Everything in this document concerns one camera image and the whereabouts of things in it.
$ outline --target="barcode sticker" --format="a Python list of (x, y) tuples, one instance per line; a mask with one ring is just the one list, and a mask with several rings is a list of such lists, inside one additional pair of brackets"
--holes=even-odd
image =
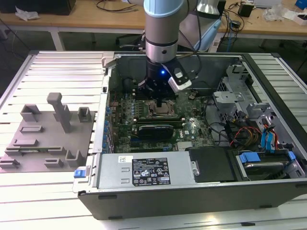
[(133, 156), (119, 156), (118, 162), (119, 163), (131, 163), (133, 159)]

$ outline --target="blue tab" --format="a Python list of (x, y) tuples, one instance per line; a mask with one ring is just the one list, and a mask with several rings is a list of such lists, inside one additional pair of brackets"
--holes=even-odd
[(240, 158), (240, 160), (241, 160), (241, 162), (242, 162), (243, 164), (247, 162), (247, 159), (246, 159), (246, 157), (244, 156), (244, 154), (239, 155), (239, 158)]
[(73, 177), (74, 178), (85, 178), (85, 170), (76, 169)]
[(262, 132), (262, 136), (261, 136), (261, 147), (264, 148), (265, 147), (265, 137), (267, 136), (266, 131), (264, 130)]
[(258, 153), (256, 152), (244, 152), (241, 155), (239, 155), (240, 160), (242, 163), (246, 162), (260, 162), (260, 158), (258, 156)]
[(295, 155), (294, 155), (294, 153), (292, 151), (289, 151), (288, 155), (289, 155), (291, 161), (294, 161), (296, 159), (296, 157), (295, 157)]
[(269, 133), (268, 139), (267, 139), (266, 150), (269, 150), (269, 151), (272, 150), (272, 148), (271, 148), (271, 142), (272, 142), (272, 140), (273, 140), (273, 133)]

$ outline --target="aluminum extrusion table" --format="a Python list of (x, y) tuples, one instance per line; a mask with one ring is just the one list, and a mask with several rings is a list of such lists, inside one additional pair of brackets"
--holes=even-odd
[[(51, 110), (46, 96), (61, 92), (71, 111), (87, 106), (98, 112), (104, 74), (102, 52), (40, 52), (29, 55), (0, 100), (0, 157), (22, 119), (24, 104)], [(279, 57), (251, 54), (304, 129), (307, 128), (306, 88)], [(266, 97), (254, 83), (255, 91)], [(89, 146), (91, 161), (93, 145)], [(1, 229), (304, 229), (307, 195), (277, 208), (98, 221), (72, 192), (73, 172), (0, 174)]]

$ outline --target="power supply label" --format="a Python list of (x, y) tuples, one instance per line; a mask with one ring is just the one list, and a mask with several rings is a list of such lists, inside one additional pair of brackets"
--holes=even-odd
[(134, 186), (171, 184), (167, 158), (133, 159), (132, 183)]

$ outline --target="white paper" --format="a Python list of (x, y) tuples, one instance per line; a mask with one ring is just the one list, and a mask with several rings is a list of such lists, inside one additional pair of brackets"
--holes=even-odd
[(31, 20), (31, 19), (38, 19), (40, 18), (38, 16), (38, 13), (37, 12), (27, 12), (27, 11), (22, 11), (20, 9), (18, 9), (16, 6), (16, 13), (15, 15), (19, 18), (21, 18), (22, 20), (25, 20), (25, 21), (28, 21), (28, 20)]
[(118, 162), (119, 163), (131, 163), (133, 159), (133, 156), (119, 156)]
[(294, 12), (294, 11), (287, 11), (286, 13), (283, 14), (283, 17), (286, 19), (290, 19), (293, 21), (293, 19), (298, 15), (299, 13)]

